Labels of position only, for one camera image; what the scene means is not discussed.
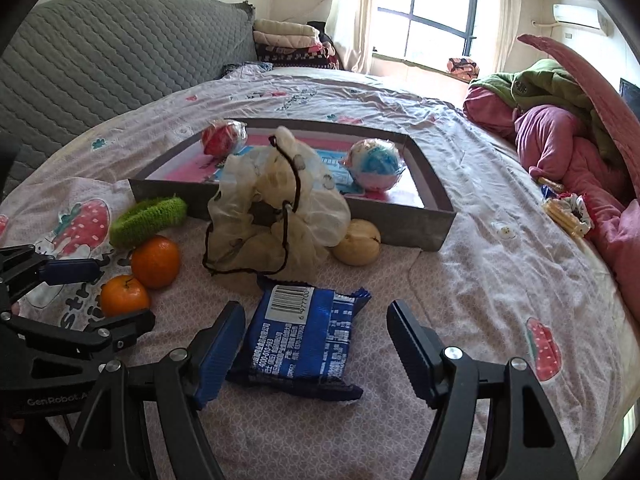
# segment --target bedsheet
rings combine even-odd
[[[320,270],[319,286],[372,292],[354,322],[345,372],[364,395],[329,404],[225,383],[200,418],[227,478],[262,478],[265,472],[281,479],[410,476],[433,412],[414,396],[386,332],[386,306],[396,298],[405,299],[446,344],[481,360],[520,355],[535,366],[531,327],[547,327],[559,354],[543,387],[578,467],[587,462],[623,402],[619,305],[604,297],[589,257],[540,211],[531,183],[480,128],[443,102],[366,76],[338,81],[267,73],[205,83],[92,128],[50,158],[0,205],[6,224],[0,243],[37,242],[40,250],[56,253],[60,240],[51,240],[72,219],[106,225],[100,222],[133,204],[128,176],[220,116],[337,121],[407,133],[459,212],[438,253],[384,246],[370,267],[328,261]],[[241,301],[248,317],[253,313],[257,298],[220,288],[200,265],[205,228],[189,219],[168,233],[182,251],[180,276],[168,289],[152,292],[156,328],[123,352],[127,365],[186,345],[227,300]],[[100,235],[77,236],[78,254],[88,251],[100,260],[100,281],[64,286],[39,308],[24,299],[21,315],[77,329],[101,316],[99,287],[129,271],[127,254]],[[465,479],[476,475],[486,410],[480,403]],[[155,406],[146,414],[159,478],[172,478]]]
[[[529,178],[527,171],[522,167],[514,145],[500,135],[489,132],[485,133],[485,140],[500,153],[513,175],[536,200],[540,196],[540,187]],[[612,312],[622,368],[622,402],[615,416],[616,421],[609,434],[600,439],[589,461],[579,471],[581,480],[601,480],[620,455],[622,420],[640,397],[640,328],[622,300],[609,267],[594,245],[583,239],[576,240],[576,244],[590,263],[593,279],[602,294],[604,308]]]

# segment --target gray cushion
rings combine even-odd
[[[0,132],[24,145],[6,192],[92,126],[255,60],[248,4],[53,0],[0,59]]]

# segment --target barcode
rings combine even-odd
[[[282,323],[306,324],[306,316],[313,293],[312,286],[274,286],[264,319]]]

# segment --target air conditioner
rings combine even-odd
[[[598,9],[576,5],[554,5],[555,23],[532,22],[535,27],[570,27],[588,30],[602,36],[609,35],[607,19]]]

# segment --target tangerine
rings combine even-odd
[[[148,288],[171,285],[179,271],[180,249],[161,235],[149,238],[131,255],[131,272]]]
[[[149,308],[150,304],[142,283],[125,274],[111,278],[100,292],[100,309],[107,317]]]

